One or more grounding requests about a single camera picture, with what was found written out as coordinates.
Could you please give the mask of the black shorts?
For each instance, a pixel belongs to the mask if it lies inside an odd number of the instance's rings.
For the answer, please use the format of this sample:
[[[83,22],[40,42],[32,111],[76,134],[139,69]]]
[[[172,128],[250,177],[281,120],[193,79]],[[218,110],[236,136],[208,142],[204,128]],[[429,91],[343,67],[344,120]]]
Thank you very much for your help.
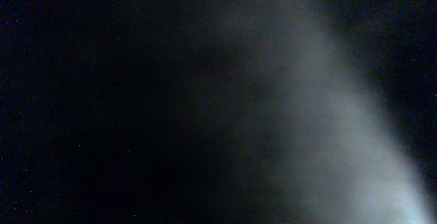
[[[436,0],[1,0],[2,223],[435,223]]]

